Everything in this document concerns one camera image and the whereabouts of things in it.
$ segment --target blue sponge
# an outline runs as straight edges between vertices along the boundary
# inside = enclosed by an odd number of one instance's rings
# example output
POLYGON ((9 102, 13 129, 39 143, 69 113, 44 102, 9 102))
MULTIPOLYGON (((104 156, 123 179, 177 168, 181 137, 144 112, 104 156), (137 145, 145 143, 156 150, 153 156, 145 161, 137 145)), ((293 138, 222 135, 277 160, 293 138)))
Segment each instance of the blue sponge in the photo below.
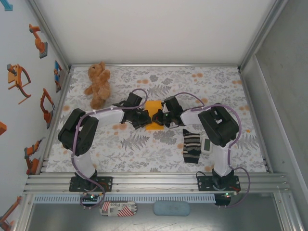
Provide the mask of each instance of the blue sponge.
POLYGON ((156 201, 153 211, 157 216, 186 217, 191 212, 191 208, 185 201, 156 201))

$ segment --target black striped sock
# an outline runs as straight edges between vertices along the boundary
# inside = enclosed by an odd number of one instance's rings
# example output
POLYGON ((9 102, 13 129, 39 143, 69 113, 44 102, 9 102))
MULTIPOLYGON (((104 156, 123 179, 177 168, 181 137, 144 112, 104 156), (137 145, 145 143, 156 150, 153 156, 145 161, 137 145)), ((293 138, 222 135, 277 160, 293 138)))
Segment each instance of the black striped sock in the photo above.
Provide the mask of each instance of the black striped sock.
POLYGON ((191 133, 186 129, 183 129, 184 137, 184 147, 183 147, 183 157, 185 163, 199 162, 199 157, 201 154, 201 143, 200 135, 191 133))

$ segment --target gray leaf pattern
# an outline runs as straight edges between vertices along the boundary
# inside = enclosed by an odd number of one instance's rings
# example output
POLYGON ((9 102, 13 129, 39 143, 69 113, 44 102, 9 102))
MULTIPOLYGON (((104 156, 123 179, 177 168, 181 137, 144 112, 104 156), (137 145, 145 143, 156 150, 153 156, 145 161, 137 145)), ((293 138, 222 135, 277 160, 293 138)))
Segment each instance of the gray leaf pattern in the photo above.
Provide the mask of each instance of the gray leaf pattern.
MULTIPOLYGON (((248 171, 266 171, 258 138, 245 99, 236 67, 194 66, 108 66, 111 77, 111 96, 104 107, 125 100, 136 89, 145 89, 149 100, 163 100, 185 91, 195 94, 206 105, 224 103, 240 116, 242 136, 233 146, 232 165, 245 166, 248 171)), ((72 110, 91 111, 92 96, 83 94, 91 81, 87 67, 75 67, 70 73, 70 86, 59 119, 57 133, 72 110)), ((144 98, 142 92, 136 92, 144 98)), ((177 97, 183 109, 200 106, 190 95, 177 97)), ((199 164, 184 163, 183 127, 164 130, 135 130, 131 124, 110 124, 98 128, 89 150, 98 172, 196 172, 211 170, 213 154, 201 154, 199 164)), ((189 125, 185 129, 206 137, 202 125, 189 125)), ((70 151, 57 140, 53 141, 47 172, 74 172, 70 151)))

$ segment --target metal floor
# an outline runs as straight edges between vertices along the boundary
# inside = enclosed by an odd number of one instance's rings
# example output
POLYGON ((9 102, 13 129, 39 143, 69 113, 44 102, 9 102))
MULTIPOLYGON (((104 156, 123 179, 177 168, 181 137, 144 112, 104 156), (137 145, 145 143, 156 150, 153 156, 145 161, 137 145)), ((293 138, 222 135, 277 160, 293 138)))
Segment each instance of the metal floor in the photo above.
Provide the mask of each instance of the metal floor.
POLYGON ((153 204, 138 204, 130 218, 102 217, 98 209, 83 211, 80 205, 33 207, 28 231, 278 231, 280 222, 273 198, 250 194, 243 204, 219 209, 213 204, 190 204, 187 217, 158 217, 153 204))

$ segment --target teddy bear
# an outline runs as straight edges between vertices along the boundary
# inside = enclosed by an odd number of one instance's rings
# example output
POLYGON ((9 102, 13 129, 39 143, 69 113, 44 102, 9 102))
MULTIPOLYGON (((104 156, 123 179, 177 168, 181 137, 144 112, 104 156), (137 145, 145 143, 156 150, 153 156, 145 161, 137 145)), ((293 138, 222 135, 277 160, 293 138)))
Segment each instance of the teddy bear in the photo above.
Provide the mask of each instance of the teddy bear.
POLYGON ((88 69, 89 79, 92 81, 91 86, 85 89, 86 95, 93 94, 93 99, 90 103, 91 108, 100 109, 103 107, 105 101, 110 97, 110 85, 108 79, 110 78, 110 71, 105 70, 105 63, 93 64, 88 69))

